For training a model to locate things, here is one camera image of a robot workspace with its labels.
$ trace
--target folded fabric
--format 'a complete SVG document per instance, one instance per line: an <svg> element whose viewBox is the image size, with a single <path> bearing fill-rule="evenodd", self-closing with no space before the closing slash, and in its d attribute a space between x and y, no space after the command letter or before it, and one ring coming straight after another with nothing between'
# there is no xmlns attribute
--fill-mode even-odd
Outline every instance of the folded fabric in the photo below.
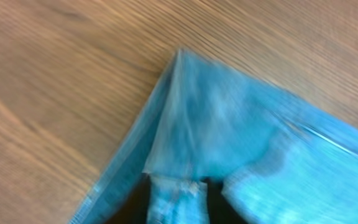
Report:
<svg viewBox="0 0 358 224"><path fill-rule="evenodd" d="M358 130L186 50L70 223L105 222L142 173L149 223L208 223L205 177L253 223L358 223Z"/></svg>

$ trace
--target blue fabric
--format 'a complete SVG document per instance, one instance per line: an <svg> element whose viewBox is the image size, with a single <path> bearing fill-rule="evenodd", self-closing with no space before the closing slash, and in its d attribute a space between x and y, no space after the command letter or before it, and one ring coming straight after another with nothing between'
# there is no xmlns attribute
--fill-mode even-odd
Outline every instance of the blue fabric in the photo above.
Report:
<svg viewBox="0 0 358 224"><path fill-rule="evenodd" d="M256 223L358 223L358 130L299 97L179 50L70 223L102 223L142 172L148 222L208 223L203 177Z"/></svg>

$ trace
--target wooden floor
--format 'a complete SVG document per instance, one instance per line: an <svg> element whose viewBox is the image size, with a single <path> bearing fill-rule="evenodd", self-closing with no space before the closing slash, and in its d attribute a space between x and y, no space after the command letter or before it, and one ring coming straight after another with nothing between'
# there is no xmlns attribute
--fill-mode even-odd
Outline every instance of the wooden floor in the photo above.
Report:
<svg viewBox="0 0 358 224"><path fill-rule="evenodd" d="M0 0L0 223L66 223L180 46L358 127L358 0Z"/></svg>

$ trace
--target wooden surface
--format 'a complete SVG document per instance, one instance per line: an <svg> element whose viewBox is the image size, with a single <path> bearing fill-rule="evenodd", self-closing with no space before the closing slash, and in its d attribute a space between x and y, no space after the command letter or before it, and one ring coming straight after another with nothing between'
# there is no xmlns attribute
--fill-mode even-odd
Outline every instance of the wooden surface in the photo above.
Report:
<svg viewBox="0 0 358 224"><path fill-rule="evenodd" d="M358 127L358 0L0 0L0 223L66 223L179 46Z"/></svg>

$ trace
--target wood grain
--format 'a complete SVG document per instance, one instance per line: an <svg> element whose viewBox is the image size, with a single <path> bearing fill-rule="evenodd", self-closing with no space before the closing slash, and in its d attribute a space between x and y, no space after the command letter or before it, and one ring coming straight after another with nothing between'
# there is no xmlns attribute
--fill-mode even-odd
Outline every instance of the wood grain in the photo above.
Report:
<svg viewBox="0 0 358 224"><path fill-rule="evenodd" d="M358 127L358 0L0 0L0 223L66 223L179 46Z"/></svg>

